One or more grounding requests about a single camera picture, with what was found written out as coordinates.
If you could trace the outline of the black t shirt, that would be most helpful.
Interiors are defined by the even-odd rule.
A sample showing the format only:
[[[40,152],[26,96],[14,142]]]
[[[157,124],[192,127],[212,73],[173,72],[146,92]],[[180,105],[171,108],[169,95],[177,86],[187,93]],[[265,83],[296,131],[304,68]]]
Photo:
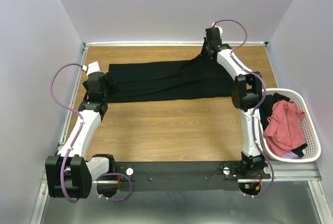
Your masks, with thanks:
[[[119,92],[110,103],[229,97],[234,80],[215,60],[198,55],[191,60],[141,64],[111,64],[109,72]]]

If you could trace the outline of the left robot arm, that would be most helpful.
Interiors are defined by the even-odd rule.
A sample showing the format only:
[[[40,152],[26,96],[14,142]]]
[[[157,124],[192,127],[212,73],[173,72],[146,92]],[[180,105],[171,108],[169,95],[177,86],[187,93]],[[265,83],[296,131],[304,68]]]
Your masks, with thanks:
[[[110,154],[97,154],[86,161],[92,137],[108,110],[110,81],[111,77],[100,70],[87,72],[83,83],[86,94],[75,111],[78,116],[75,126],[65,145],[45,162],[50,197],[75,203],[89,196],[93,181],[100,177],[109,180],[115,175],[116,165]]]

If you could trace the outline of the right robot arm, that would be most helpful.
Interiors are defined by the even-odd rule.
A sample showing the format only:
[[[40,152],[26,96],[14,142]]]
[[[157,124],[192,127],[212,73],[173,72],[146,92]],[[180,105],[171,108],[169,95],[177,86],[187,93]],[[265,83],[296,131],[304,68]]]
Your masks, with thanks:
[[[243,146],[237,168],[232,168],[231,165],[227,168],[236,175],[251,178],[265,167],[259,127],[259,104],[264,95],[262,77],[259,72],[246,67],[228,45],[222,44],[222,31],[220,27],[205,29],[202,52],[216,60],[234,80],[232,103],[240,114]]]

